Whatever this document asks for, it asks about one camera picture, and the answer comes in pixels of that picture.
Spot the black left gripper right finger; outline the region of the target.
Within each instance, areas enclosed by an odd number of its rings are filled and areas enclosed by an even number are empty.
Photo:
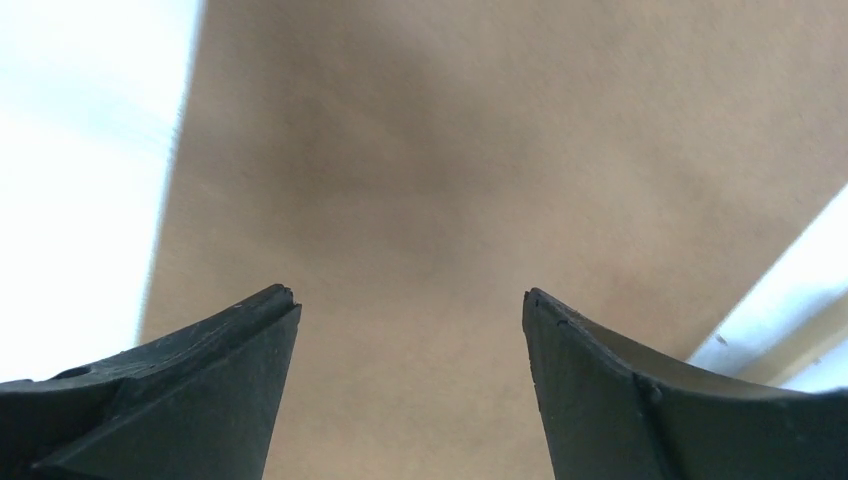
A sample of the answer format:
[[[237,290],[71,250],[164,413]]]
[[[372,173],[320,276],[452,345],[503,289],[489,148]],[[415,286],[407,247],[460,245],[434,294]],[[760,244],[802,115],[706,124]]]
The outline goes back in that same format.
[[[691,366],[541,289],[522,326],[558,479],[843,479],[847,393],[802,393]]]

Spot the wooden picture frame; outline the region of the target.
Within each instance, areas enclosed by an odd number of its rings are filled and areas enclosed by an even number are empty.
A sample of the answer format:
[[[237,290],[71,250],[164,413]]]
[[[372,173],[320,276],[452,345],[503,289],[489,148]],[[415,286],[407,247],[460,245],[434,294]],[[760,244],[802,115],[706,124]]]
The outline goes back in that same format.
[[[738,377],[750,383],[800,390],[799,378],[847,342],[847,292],[806,320],[786,339],[747,366]]]

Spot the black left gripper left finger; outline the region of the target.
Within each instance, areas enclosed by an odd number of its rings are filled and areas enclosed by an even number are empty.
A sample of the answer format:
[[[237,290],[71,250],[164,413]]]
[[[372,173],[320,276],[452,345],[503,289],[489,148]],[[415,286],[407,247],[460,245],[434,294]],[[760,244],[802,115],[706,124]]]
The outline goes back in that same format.
[[[5,479],[259,479],[301,307],[272,285],[52,378],[1,386]]]

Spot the brown cardboard backing board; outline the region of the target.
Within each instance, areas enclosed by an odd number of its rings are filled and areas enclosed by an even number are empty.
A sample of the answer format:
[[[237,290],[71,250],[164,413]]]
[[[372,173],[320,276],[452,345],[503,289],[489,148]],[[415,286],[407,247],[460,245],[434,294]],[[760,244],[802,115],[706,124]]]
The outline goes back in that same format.
[[[143,336],[303,313],[270,479],[548,479],[541,288],[686,358],[847,180],[843,1],[210,1]]]

